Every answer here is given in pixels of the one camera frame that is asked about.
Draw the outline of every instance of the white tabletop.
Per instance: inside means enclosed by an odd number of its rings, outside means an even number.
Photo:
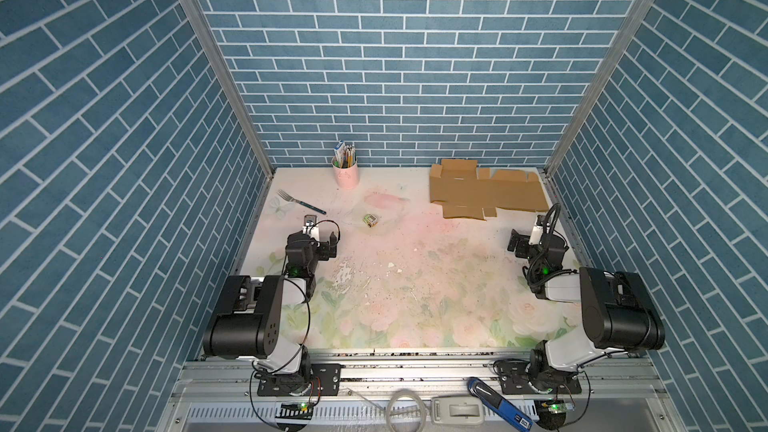
[[[362,168],[358,187],[341,190],[331,168],[279,168],[241,273],[281,273],[288,235],[315,213],[284,202],[282,188],[342,230],[338,256],[317,266],[310,348],[531,347],[581,323],[578,305],[536,299],[524,284],[526,262],[507,252],[511,231],[529,234],[535,213],[443,218],[429,202],[428,174]],[[380,223],[367,227],[367,213]],[[322,240],[336,230],[320,227]],[[571,250],[564,266],[578,267]],[[306,306],[284,306],[280,333],[300,341],[305,331]]]

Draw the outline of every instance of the pink cup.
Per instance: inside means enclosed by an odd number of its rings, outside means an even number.
[[[360,174],[357,171],[357,162],[348,168],[339,168],[333,166],[333,175],[336,177],[336,184],[340,188],[355,188],[360,182]]]

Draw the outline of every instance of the brick wall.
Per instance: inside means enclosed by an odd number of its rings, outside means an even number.
[[[177,0],[0,0],[0,430],[144,430],[264,174]]]
[[[590,254],[638,271],[689,430],[766,430],[768,0],[656,0],[555,180]]]
[[[200,0],[278,166],[542,166],[632,0]]]

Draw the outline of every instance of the cardboard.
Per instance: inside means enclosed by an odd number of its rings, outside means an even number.
[[[549,210],[534,173],[478,168],[478,161],[444,158],[429,171],[429,201],[442,205],[444,218],[496,217],[496,207],[526,212]]]

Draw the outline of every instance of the flattened cardboard box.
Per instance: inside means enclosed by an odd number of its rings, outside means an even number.
[[[542,184],[525,170],[478,168],[478,161],[444,158],[429,171],[429,201],[444,218],[496,217],[496,207],[527,212],[549,210]]]

